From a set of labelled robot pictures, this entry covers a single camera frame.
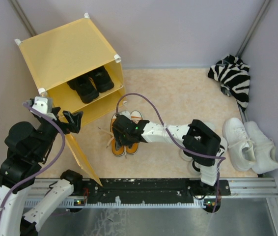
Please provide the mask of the orange sneaker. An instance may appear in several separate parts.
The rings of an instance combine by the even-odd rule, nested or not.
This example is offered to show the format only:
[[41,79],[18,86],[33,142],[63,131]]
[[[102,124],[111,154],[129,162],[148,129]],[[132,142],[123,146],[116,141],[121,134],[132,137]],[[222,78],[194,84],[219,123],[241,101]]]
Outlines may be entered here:
[[111,121],[110,121],[110,130],[105,130],[103,128],[98,128],[100,131],[109,134],[110,135],[110,139],[107,142],[106,147],[108,147],[109,145],[111,145],[111,151],[113,153],[113,155],[115,155],[116,157],[121,157],[123,155],[125,155],[125,157],[127,157],[127,155],[130,155],[131,153],[129,152],[130,149],[126,146],[122,146],[120,145],[114,134],[113,134],[113,130],[112,130],[112,124],[114,123],[114,121],[116,120],[116,113],[113,114]]
[[[130,113],[130,115],[131,115],[131,120],[134,123],[138,123],[140,120],[143,120],[143,116],[139,111],[134,110]],[[137,152],[138,148],[139,148],[138,143],[134,143],[132,145],[126,146],[126,153],[129,155],[133,155]]]

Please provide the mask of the black shoe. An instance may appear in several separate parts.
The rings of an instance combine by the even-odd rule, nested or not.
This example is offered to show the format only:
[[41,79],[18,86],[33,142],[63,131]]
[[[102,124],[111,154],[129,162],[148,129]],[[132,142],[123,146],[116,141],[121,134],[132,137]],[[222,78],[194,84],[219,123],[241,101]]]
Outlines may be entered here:
[[92,79],[96,89],[100,93],[104,93],[114,88],[114,83],[104,66],[100,66],[92,71],[89,71],[87,74]]
[[70,89],[76,91],[81,101],[88,104],[99,97],[99,92],[87,75],[80,75],[67,82]]

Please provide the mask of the yellow cabinet door panel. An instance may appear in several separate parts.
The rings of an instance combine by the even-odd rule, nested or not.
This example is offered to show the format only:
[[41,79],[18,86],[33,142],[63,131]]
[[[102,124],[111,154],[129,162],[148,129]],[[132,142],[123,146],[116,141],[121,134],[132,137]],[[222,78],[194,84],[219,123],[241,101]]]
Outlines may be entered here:
[[66,134],[65,138],[66,138],[66,143],[67,143],[68,147],[70,148],[78,166],[85,173],[87,173],[91,179],[93,179],[100,186],[103,186],[99,177],[97,176],[97,174],[95,173],[91,164],[89,163],[87,156],[84,154],[78,141],[75,139],[74,135],[72,133]]

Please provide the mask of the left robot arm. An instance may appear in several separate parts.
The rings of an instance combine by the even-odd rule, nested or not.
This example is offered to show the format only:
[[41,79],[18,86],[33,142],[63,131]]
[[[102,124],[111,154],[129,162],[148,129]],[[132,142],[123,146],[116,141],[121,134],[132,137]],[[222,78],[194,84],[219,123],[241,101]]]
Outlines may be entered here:
[[36,236],[46,220],[70,195],[83,192],[81,174],[66,170],[52,184],[43,199],[31,210],[24,212],[25,202],[37,175],[43,172],[58,134],[79,133],[83,113],[64,111],[66,122],[58,118],[59,107],[51,116],[34,112],[40,126],[34,128],[27,121],[13,125],[5,144],[7,158],[0,167],[0,236]]

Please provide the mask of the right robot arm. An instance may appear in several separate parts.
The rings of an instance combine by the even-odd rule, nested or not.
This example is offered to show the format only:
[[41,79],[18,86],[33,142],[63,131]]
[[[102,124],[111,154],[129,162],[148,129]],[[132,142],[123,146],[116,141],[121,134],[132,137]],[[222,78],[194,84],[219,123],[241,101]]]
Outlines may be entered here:
[[135,143],[166,143],[179,147],[200,172],[201,189],[211,195],[219,188],[221,138],[209,126],[194,119],[187,125],[157,124],[149,120],[134,122],[130,117],[117,114],[112,132],[119,145]]

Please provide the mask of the yellow shoe cabinet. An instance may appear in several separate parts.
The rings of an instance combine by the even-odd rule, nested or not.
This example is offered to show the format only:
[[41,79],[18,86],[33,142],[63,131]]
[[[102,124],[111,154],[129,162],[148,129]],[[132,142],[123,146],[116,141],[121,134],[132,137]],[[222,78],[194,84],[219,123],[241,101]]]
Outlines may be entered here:
[[[86,13],[83,18],[23,41],[15,39],[38,90],[46,91],[55,107],[83,112],[86,125],[116,109],[126,93],[121,57]],[[99,67],[114,87],[85,104],[68,82]]]

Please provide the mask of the zebra striped cloth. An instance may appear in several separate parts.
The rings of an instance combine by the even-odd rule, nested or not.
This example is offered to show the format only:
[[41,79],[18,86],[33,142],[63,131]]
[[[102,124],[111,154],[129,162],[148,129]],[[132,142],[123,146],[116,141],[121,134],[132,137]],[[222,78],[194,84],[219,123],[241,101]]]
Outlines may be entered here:
[[208,71],[208,78],[215,80],[222,87],[222,93],[232,96],[243,110],[249,104],[250,66],[242,59],[227,55],[212,65]]

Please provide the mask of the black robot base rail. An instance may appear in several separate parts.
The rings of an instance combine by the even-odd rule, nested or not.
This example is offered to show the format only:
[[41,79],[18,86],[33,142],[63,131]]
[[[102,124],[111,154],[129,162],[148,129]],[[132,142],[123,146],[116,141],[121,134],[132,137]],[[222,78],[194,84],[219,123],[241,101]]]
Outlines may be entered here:
[[200,203],[208,212],[216,212],[223,196],[230,196],[227,180],[210,186],[195,178],[104,178],[102,186],[93,180],[83,180],[71,194],[75,207],[174,206]]

